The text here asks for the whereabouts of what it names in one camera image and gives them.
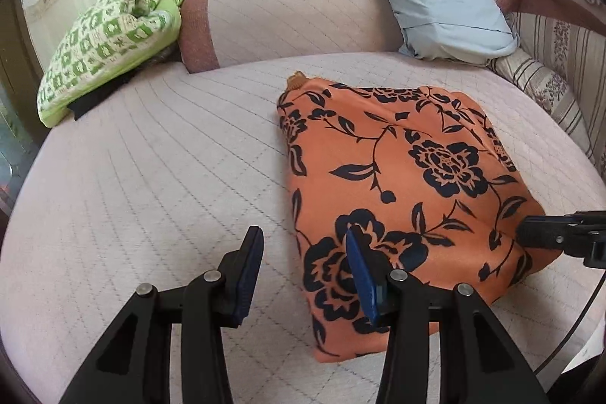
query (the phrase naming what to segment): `metal bolt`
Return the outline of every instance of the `metal bolt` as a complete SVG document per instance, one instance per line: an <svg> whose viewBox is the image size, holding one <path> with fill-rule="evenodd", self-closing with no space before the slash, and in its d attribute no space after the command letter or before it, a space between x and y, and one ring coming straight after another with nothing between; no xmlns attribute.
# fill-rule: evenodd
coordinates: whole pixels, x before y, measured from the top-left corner
<svg viewBox="0 0 606 404"><path fill-rule="evenodd" d="M216 269L213 269L211 271L206 271L204 273L204 280L207 283L214 283L214 282L218 281L219 279L221 279L221 271L217 271Z"/></svg>
<svg viewBox="0 0 606 404"><path fill-rule="evenodd" d="M467 283L461 283L456 287L456 291L461 293L463 296L471 296L473 294L473 286L468 285Z"/></svg>
<svg viewBox="0 0 606 404"><path fill-rule="evenodd" d="M147 296L153 291L153 285L150 283L141 283L137 286L137 289L134 292L139 296Z"/></svg>
<svg viewBox="0 0 606 404"><path fill-rule="evenodd" d="M406 271L402 271L401 269L394 269L391 273L389 273L389 277L394 281L405 281L408 279L408 273Z"/></svg>

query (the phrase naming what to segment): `striped fabric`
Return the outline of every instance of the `striped fabric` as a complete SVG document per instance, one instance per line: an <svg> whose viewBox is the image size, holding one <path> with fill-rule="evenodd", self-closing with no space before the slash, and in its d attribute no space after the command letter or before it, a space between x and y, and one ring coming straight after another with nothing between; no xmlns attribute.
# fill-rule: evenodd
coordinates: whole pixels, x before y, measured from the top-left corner
<svg viewBox="0 0 606 404"><path fill-rule="evenodd" d="M520 48L507 57L493 59L490 66L537 102L595 163L583 114L562 76Z"/></svg>
<svg viewBox="0 0 606 404"><path fill-rule="evenodd" d="M606 180L606 38L544 16L513 13L509 18L522 49L570 85L586 122L596 168Z"/></svg>

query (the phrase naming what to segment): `green checkered pillow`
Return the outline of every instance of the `green checkered pillow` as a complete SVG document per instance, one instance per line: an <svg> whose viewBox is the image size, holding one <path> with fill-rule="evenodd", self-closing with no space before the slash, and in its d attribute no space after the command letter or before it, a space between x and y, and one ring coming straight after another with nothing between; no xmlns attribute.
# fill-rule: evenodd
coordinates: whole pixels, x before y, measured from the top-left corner
<svg viewBox="0 0 606 404"><path fill-rule="evenodd" d="M69 103L173 43L183 0L99 0L61 40L37 95L40 120L54 127Z"/></svg>

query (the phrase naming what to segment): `sofa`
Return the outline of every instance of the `sofa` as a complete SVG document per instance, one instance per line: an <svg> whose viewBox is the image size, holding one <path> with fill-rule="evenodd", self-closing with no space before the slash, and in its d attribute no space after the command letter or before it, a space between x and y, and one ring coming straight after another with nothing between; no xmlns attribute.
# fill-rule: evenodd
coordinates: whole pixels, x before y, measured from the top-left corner
<svg viewBox="0 0 606 404"><path fill-rule="evenodd" d="M606 186L560 127L486 68L395 52L386 0L185 0L183 62L157 64L45 141L0 257L0 331L14 368L59 402L139 283L185 285L259 225L266 250L249 317L223 331L238 403L373 402L383 354L318 364L300 293L286 157L275 105L295 70L353 86L433 85L480 103L551 215L606 209ZM493 304L535 368L583 309L601 272L560 256ZM538 375L549 387L606 309L600 296ZM171 402L180 403L180 327ZM439 399L437 336L429 402Z"/></svg>

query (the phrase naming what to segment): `orange garment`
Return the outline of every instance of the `orange garment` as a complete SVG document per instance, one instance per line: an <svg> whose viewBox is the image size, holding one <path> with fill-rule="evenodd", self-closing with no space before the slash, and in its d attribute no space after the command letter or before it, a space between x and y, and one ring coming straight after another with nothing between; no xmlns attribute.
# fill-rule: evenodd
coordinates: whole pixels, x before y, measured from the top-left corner
<svg viewBox="0 0 606 404"><path fill-rule="evenodd" d="M315 357L385 351L387 329L362 313L345 255L360 228L394 268L487 303L558 253L512 238L544 214L479 105L436 87L354 88L298 75L278 101L290 161L296 240Z"/></svg>

